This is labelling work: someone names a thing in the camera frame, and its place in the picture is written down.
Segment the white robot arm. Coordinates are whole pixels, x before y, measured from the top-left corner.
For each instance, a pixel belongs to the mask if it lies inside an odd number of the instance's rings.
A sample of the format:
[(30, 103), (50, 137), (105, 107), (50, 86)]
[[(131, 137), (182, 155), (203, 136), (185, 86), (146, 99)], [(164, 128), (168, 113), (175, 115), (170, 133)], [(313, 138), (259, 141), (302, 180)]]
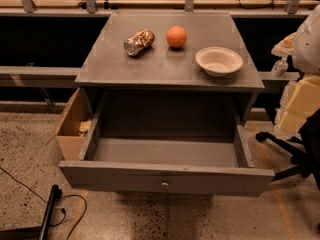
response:
[(320, 5), (298, 27), (297, 31), (276, 44), (271, 53), (291, 56), (293, 66), (307, 74), (320, 74)]

